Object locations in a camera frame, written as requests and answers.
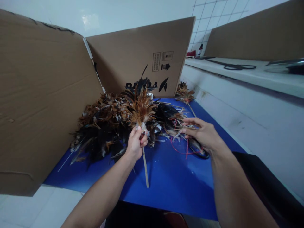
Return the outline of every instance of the cardboard flap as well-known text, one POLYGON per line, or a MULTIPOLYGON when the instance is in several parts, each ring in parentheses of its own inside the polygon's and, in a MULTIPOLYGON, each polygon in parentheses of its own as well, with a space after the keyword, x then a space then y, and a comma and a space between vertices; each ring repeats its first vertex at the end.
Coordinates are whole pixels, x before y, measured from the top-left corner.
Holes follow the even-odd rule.
POLYGON ((155 97, 174 97, 195 17, 87 37, 107 93, 120 93, 144 77, 155 97))
POLYGON ((245 60, 304 57, 304 1, 292 0, 212 29, 205 56, 245 60))
POLYGON ((0 10, 0 194, 33 195, 102 92, 83 37, 0 10))

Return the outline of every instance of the blue work surface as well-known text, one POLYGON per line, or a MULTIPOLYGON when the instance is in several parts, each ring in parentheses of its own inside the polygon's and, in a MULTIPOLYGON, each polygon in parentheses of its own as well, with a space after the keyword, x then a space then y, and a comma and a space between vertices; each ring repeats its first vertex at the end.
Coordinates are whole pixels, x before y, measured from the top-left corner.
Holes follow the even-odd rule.
MULTIPOLYGON (((173 105, 185 107, 188 117, 193 117, 189 107, 174 99, 161 99, 173 105)), ((245 151, 231 136, 196 102, 191 102, 198 118, 212 123, 232 151, 245 151)), ((146 187, 143 158, 135 164, 120 199, 149 207, 184 213, 200 218, 218 220, 214 202, 213 177, 210 159, 203 160, 194 154, 186 156, 176 152, 169 139, 156 142, 154 148, 145 147, 150 188, 146 187)), ((187 142, 176 140, 174 147, 186 152, 187 142)), ((45 180, 45 184, 86 192, 113 165, 110 155, 92 164, 88 171, 86 163, 70 162, 76 153, 68 150, 45 180)))

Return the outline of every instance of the small bottle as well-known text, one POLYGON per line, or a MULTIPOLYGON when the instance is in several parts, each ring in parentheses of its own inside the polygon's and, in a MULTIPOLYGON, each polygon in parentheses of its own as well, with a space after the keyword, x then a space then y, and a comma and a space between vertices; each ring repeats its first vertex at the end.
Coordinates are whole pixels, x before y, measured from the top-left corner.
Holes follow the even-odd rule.
POLYGON ((201 44, 201 46, 199 48, 199 51, 197 52, 196 57, 200 57, 200 54, 202 53, 202 50, 203 50, 203 44, 201 44))

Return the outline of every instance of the white ledge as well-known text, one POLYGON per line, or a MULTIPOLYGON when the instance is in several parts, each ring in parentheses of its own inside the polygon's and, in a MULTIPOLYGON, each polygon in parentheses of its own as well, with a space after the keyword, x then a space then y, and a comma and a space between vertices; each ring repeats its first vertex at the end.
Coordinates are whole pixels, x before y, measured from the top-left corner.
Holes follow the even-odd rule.
POLYGON ((254 60, 224 58, 214 58, 211 60, 230 64, 255 65, 256 69, 226 70, 223 65, 198 59, 186 59, 185 64, 257 86, 304 98, 304 75, 288 74, 288 70, 284 66, 265 66, 268 62, 254 60))

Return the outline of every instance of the black cloth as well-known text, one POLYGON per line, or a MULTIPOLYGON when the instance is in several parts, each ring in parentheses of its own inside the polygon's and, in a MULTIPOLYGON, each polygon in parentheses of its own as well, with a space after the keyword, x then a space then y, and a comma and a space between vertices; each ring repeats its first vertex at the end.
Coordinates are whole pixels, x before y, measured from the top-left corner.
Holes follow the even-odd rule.
POLYGON ((113 227, 171 228, 171 225, 162 210, 119 200, 105 222, 105 228, 113 227))

